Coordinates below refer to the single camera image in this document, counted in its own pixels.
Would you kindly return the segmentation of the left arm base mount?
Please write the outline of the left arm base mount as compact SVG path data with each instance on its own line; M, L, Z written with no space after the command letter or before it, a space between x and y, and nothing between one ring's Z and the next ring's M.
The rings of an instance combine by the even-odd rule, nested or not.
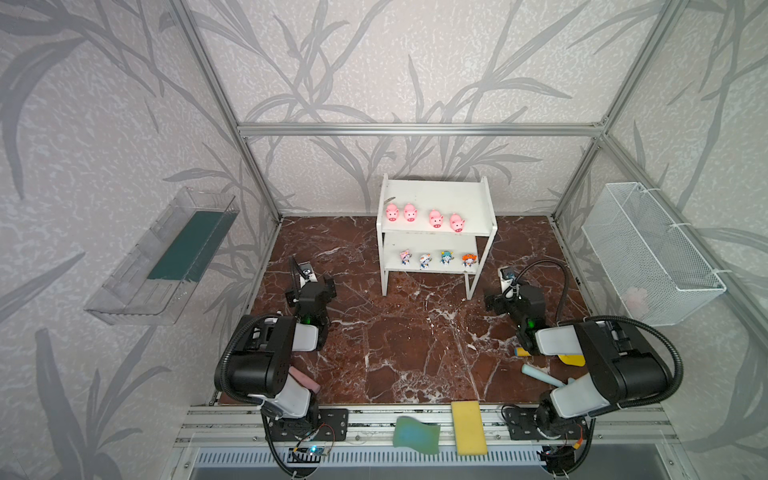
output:
M267 418L266 429L273 441L299 441L309 436L320 441L344 441L349 426L349 410L320 408L297 419Z

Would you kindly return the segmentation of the pink pig toy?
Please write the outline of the pink pig toy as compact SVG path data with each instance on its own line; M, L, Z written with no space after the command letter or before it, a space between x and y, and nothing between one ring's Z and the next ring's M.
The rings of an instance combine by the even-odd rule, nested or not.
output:
M466 220L457 213L452 214L449 219L450 228L456 233L461 233L464 230L465 224Z
M403 209L403 216L407 222L414 222L417 219L418 210L413 204L407 204Z
M395 222L400 216L400 210L399 208L394 204L390 203L385 208L385 218L390 222Z
M429 224L435 229L440 229L444 223L444 216L438 210L429 213Z

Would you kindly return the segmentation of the small white Doraemon figure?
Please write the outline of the small white Doraemon figure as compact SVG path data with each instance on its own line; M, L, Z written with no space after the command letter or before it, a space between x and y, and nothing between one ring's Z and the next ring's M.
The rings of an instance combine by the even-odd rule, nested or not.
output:
M427 269L432 261L432 255L430 253L424 253L419 257L419 266L421 269Z

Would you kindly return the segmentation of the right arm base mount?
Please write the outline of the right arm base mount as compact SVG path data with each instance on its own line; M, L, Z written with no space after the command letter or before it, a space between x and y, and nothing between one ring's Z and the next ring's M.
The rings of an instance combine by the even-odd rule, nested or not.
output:
M589 422L584 417L562 418L553 407L544 404L504 405L501 416L512 440L576 442L589 432Z

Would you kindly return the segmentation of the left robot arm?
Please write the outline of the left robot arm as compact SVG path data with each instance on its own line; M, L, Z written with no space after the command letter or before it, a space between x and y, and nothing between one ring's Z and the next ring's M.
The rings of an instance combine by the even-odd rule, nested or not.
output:
M290 367L295 352L324 347L330 329L327 305L336 296L334 279L324 276L287 291L290 315L243 316L217 364L215 388L237 402L258 405L270 419L315 424L315 393Z

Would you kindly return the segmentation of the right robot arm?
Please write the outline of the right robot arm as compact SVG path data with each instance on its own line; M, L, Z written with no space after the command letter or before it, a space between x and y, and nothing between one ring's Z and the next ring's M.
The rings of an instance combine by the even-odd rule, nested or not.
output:
M546 324L543 293L523 279L525 273L543 264L558 267L564 277L554 326ZM519 271L502 267L499 277L501 291L485 296L485 308L510 317L522 349L533 356L580 356L587 368L582 377L544 394L534 410L540 429L659 403L681 386L682 357L655 328L616 315L562 319L570 288L567 267L562 262L536 260Z

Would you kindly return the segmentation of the orange Doraemon figure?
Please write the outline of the orange Doraemon figure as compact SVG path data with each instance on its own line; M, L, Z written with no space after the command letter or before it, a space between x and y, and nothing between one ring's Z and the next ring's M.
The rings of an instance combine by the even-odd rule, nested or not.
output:
M464 254L461 259L464 268L471 268L477 263L478 256L476 254L467 253Z

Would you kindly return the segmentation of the pink Doraemon figure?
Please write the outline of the pink Doraemon figure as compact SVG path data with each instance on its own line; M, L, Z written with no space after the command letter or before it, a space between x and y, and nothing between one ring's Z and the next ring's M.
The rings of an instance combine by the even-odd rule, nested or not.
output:
M400 253L400 261L403 266L406 266L410 263L412 255L409 250L404 250Z

